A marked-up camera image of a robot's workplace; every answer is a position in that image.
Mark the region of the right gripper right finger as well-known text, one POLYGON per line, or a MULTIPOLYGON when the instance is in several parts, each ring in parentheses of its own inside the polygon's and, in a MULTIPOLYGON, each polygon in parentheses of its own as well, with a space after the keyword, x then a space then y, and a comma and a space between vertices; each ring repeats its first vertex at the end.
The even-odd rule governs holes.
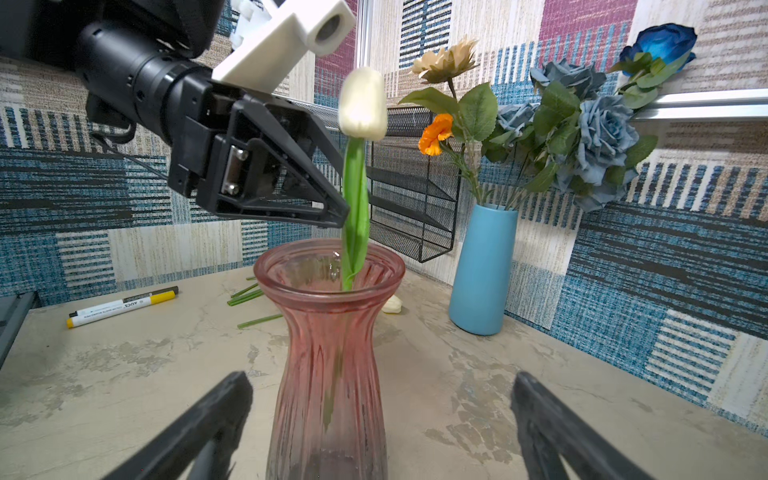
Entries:
POLYGON ((648 479, 650 476, 528 372, 511 393, 517 438, 530 479, 648 479))

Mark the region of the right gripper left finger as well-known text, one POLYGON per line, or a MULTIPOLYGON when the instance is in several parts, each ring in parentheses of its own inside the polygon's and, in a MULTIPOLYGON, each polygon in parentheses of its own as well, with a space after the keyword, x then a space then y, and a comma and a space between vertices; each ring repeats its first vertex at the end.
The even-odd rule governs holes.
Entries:
POLYGON ((253 400, 243 371, 227 375, 108 479, 228 479, 253 400))

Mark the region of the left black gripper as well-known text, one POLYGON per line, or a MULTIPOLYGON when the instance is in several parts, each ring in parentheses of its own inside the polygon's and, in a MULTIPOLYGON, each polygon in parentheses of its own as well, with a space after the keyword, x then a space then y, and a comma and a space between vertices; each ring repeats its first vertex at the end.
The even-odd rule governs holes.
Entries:
POLYGON ((319 155, 340 174, 342 155, 314 112, 217 83, 207 67, 179 65, 169 74, 166 133, 173 190, 228 219, 344 224, 350 207, 315 163, 319 155))

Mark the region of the white tulip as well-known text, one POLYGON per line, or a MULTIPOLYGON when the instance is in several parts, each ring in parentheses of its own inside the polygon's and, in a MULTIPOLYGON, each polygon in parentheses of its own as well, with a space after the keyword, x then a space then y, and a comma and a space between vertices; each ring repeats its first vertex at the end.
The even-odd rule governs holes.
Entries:
POLYGON ((402 300, 397 295, 392 295, 382 308, 382 312, 385 314, 400 314, 401 311, 402 300))
POLYGON ((340 230, 341 290, 352 290, 367 256, 370 220, 366 143, 384 138, 387 107, 383 75, 368 66, 353 70, 339 96, 338 126, 348 137, 342 169, 342 195, 349 213, 340 230))

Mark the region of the red ribbed glass vase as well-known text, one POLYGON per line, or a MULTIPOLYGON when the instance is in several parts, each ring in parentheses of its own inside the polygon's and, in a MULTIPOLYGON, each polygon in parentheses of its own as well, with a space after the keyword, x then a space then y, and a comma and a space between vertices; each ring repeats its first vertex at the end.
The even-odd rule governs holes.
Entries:
POLYGON ((340 240, 314 238, 272 248, 254 265, 289 331, 269 479, 388 476, 374 324, 406 267, 395 252, 371 245, 345 291, 340 251, 340 240))

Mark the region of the teal ceramic vase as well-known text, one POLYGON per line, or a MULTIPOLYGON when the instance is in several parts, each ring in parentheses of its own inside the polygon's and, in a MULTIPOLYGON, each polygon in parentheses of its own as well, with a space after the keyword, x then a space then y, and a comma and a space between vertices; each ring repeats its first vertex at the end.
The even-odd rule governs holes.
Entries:
POLYGON ((449 305, 460 329, 492 336, 502 329, 518 212, 473 207, 449 305))

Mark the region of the tulip bunch with green leaves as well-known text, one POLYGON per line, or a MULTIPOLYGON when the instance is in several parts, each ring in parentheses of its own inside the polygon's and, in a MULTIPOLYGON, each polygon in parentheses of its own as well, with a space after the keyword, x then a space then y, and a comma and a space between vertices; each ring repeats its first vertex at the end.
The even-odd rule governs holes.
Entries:
POLYGON ((283 319, 283 314, 269 300, 254 275, 245 279, 246 285, 232 293, 226 304, 244 316, 236 322, 239 331, 283 319))

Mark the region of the orange marigold flower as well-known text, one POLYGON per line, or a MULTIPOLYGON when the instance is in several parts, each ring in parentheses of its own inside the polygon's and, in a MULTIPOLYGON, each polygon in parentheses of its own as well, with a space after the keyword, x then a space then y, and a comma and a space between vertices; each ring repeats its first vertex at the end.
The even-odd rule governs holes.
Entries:
POLYGON ((418 142, 419 151, 427 156, 440 156, 442 144, 453 137, 453 116, 447 113, 439 114, 427 126, 418 142))

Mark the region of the cream sunflower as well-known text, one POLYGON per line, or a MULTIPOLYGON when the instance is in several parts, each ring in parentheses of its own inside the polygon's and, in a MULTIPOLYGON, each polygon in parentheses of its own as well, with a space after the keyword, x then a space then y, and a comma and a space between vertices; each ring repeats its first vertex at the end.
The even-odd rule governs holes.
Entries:
POLYGON ((463 95, 457 93, 454 84, 455 78, 477 67, 476 44, 475 40, 464 37, 453 46, 427 52, 416 59, 411 73, 424 87, 410 92, 400 102, 429 110, 434 114, 431 123, 439 114, 453 116, 453 137, 442 144, 443 152, 436 157, 443 156, 452 162, 476 204, 483 205, 489 191, 480 183, 481 161, 477 155, 495 130, 498 100, 488 83, 478 84, 463 95))

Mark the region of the pale blue rose bouquet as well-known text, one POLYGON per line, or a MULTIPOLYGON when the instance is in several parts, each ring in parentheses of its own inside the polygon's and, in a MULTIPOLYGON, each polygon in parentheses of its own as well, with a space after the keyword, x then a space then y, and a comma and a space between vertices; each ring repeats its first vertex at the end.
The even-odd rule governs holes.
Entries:
POLYGON ((562 59, 531 69, 539 102, 502 107, 483 143, 487 160, 518 164, 504 209, 518 209, 532 194, 557 190, 590 212, 626 194, 638 165, 658 144, 633 120, 657 99, 666 64, 640 53, 625 65, 629 81, 610 94, 602 90, 606 73, 592 65, 562 59))

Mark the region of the bright blue rose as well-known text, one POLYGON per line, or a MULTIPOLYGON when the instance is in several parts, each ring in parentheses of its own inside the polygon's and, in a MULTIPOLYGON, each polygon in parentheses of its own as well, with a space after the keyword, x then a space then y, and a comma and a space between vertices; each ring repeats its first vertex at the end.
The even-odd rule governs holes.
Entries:
POLYGON ((621 71, 627 83, 617 90, 624 104, 639 110, 658 95, 661 85, 696 58, 693 27, 667 23, 641 31, 633 45, 626 46, 610 72, 621 71))

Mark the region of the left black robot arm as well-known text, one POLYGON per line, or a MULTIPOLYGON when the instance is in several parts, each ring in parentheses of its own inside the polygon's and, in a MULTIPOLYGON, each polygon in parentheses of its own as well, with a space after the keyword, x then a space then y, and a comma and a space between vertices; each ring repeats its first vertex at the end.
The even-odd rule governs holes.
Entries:
POLYGON ((228 219, 343 225, 349 206, 314 164, 343 158, 325 124, 276 88, 307 54, 335 52, 355 25, 343 1, 240 1, 232 51, 199 63, 220 1, 5 1, 1 53, 75 73, 103 148, 138 127, 171 149, 175 192, 228 219))

